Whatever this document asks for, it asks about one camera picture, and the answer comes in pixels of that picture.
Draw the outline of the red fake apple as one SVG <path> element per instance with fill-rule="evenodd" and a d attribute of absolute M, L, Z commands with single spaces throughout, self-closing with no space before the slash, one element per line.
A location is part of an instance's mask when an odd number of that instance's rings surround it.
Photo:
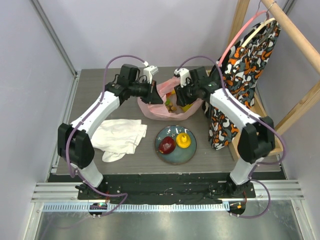
<path fill-rule="evenodd" d="M 170 136 L 166 136 L 158 145 L 159 152 L 164 155 L 172 153 L 175 150 L 175 148 L 176 148 L 176 142 Z"/>

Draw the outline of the yellow fake starfruit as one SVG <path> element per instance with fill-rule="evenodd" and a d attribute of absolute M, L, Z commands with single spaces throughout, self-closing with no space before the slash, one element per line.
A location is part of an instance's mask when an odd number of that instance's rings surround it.
<path fill-rule="evenodd" d="M 180 107 L 181 110 L 186 113 L 186 112 L 190 112 L 190 113 L 194 113 L 197 110 L 197 106 L 192 104 L 187 104 L 186 106 L 181 106 Z"/>

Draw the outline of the pink plastic bag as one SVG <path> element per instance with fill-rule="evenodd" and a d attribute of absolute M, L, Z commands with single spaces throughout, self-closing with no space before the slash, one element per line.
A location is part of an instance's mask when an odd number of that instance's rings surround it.
<path fill-rule="evenodd" d="M 192 116 L 201 107 L 203 103 L 201 99 L 194 101 L 187 111 L 183 111 L 181 107 L 177 106 L 177 98 L 175 94 L 170 96 L 169 99 L 173 107 L 177 109 L 173 112 L 169 112 L 165 105 L 167 100 L 166 94 L 171 93 L 174 90 L 174 87 L 179 84 L 180 79 L 177 77 L 172 77 L 165 82 L 157 84 L 156 88 L 158 94 L 163 100 L 163 104 L 146 104 L 138 98 L 137 104 L 143 115 L 149 119 L 157 121 L 183 121 Z"/>

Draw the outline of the green fake starfruit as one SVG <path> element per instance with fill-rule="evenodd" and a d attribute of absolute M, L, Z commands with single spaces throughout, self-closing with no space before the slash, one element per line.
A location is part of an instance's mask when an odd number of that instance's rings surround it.
<path fill-rule="evenodd" d="M 173 106 L 173 103 L 171 102 L 170 99 L 167 99 L 164 104 L 165 106 Z"/>

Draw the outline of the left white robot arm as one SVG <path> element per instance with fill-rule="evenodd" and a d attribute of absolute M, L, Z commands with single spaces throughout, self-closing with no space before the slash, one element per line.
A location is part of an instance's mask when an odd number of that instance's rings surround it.
<path fill-rule="evenodd" d="M 99 125 L 130 97 L 138 97 L 146 104 L 162 104 L 153 76 L 156 66 L 124 64 L 114 80 L 103 86 L 97 100 L 70 124 L 62 123 L 57 130 L 57 154 L 69 169 L 77 171 L 89 187 L 89 194 L 100 200 L 107 192 L 103 175 L 94 163 L 95 150 L 91 138 Z"/>

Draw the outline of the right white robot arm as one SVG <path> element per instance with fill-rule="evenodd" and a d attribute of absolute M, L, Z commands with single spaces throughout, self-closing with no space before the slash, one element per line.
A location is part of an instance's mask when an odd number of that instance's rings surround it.
<path fill-rule="evenodd" d="M 188 70 L 178 68 L 180 79 L 174 90 L 177 105 L 184 107 L 197 99 L 218 108 L 239 130 L 239 160 L 226 179 L 226 193 L 233 198 L 243 193 L 255 166 L 275 148 L 273 120 L 252 112 L 222 86 L 221 78 L 209 76 L 204 67 Z"/>

